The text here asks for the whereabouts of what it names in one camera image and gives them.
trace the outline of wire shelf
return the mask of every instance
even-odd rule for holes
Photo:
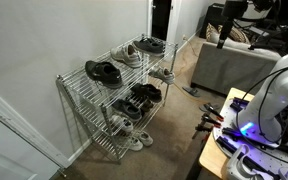
[[[158,112],[158,110],[160,109],[160,107],[162,107],[164,101],[161,101],[159,103],[154,103],[154,106],[152,109],[150,109],[149,112],[145,113],[144,117],[134,123],[134,129],[137,131],[143,131],[143,129],[151,122],[151,120],[153,119],[154,115]]]
[[[100,112],[100,110],[97,109],[96,107],[88,104],[88,103],[80,104],[76,108],[76,111],[82,115],[82,117],[84,118],[85,122],[88,125],[88,128],[95,126],[96,129],[101,130],[107,136],[116,135],[121,130],[121,128],[123,127],[122,123],[113,123],[114,121],[112,119],[109,119],[109,123],[107,124],[105,119],[104,119],[104,116],[101,115],[102,113]],[[110,126],[112,128],[112,134],[109,133],[108,126]]]
[[[143,38],[147,38],[147,36],[137,36],[120,45],[118,48],[132,44],[133,41],[136,40],[140,41]],[[62,76],[59,75],[56,81],[59,90],[64,94],[70,107],[77,114],[77,119],[81,125],[85,130],[89,130],[93,142],[108,152],[109,155],[115,156],[114,159],[118,161],[130,148],[132,137],[135,135],[134,133],[143,131],[158,112],[159,108],[165,103],[165,99],[160,103],[153,103],[154,106],[149,112],[143,115],[141,120],[133,122],[135,131],[130,133],[121,131],[124,126],[124,123],[121,122],[123,122],[122,119],[125,118],[126,115],[116,111],[111,106],[117,99],[124,99],[141,108],[147,101],[147,97],[138,97],[131,92],[131,87],[136,83],[153,84],[156,88],[165,90],[163,96],[167,96],[168,85],[162,86],[166,84],[160,79],[150,77],[148,73],[152,67],[160,64],[170,65],[170,71],[172,71],[177,45],[156,38],[153,39],[164,45],[163,56],[156,57],[139,52],[142,57],[142,65],[137,69],[132,69],[123,63],[113,60],[110,52],[106,52],[102,56],[92,59],[92,61],[95,62],[110,62],[120,70],[123,85],[119,89],[109,89],[103,86],[101,82],[91,80],[85,72],[84,65]],[[119,116],[118,119],[115,119],[116,122],[114,122],[112,118],[113,115]]]
[[[131,44],[134,40],[141,40],[142,36],[138,36],[123,45]],[[96,83],[88,78],[85,73],[84,66],[77,68],[76,70],[69,72],[62,76],[62,82],[64,85],[71,89],[74,93],[82,96],[85,100],[93,103],[97,106],[104,105],[106,107],[111,106],[117,99],[121,98],[132,86],[142,80],[148,75],[149,70],[165,60],[168,56],[173,55],[175,45],[166,43],[165,41],[155,39],[157,42],[165,44],[165,52],[163,57],[154,57],[147,54],[143,54],[142,67],[138,69],[132,69],[123,63],[119,63],[111,58],[110,52],[96,58],[96,62],[110,62],[116,68],[120,69],[123,79],[123,86],[119,89],[113,90],[102,86],[100,83]]]
[[[114,138],[116,142],[116,149],[114,148],[112,138]],[[104,133],[97,133],[93,135],[93,140],[95,143],[97,143],[103,149],[109,152],[110,155],[119,157],[119,159],[121,159],[125,155],[125,153],[131,146],[131,141],[130,141],[131,136],[128,136],[128,135],[109,137],[109,136],[106,136]]]

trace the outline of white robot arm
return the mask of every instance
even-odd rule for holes
[[[238,124],[233,122],[247,138],[262,144],[278,147],[281,125],[274,118],[288,105],[288,55],[281,58],[246,109],[238,114]]]

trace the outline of beige carpet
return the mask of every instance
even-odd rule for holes
[[[194,37],[190,42],[198,55],[204,40]],[[145,129],[154,139],[151,147],[144,147],[139,152],[128,151],[121,165],[118,165],[105,159],[90,146],[65,171],[68,175],[66,179],[185,179],[205,135],[199,133],[192,140],[194,128],[203,114],[198,107],[206,102],[222,105],[225,100],[203,90],[200,90],[200,98],[193,98],[181,90],[182,86],[190,85],[197,59],[189,44],[178,53],[175,63],[176,85],[170,86],[165,107],[158,111]],[[210,175],[203,174],[199,179],[210,178]]]

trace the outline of doorway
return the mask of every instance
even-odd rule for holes
[[[172,0],[153,0],[152,36],[166,41]]]

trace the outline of wooden desk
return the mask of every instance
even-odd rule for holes
[[[242,98],[244,95],[245,92],[236,88],[231,88],[225,100],[225,104],[229,103],[229,100],[233,99],[234,97]],[[253,95],[248,94],[245,100],[250,101],[253,97]],[[213,133],[211,133],[199,158],[200,164],[217,177],[223,179],[225,178],[224,173],[226,170],[227,161],[228,158],[222,152],[222,150],[218,148],[217,144],[215,143]]]

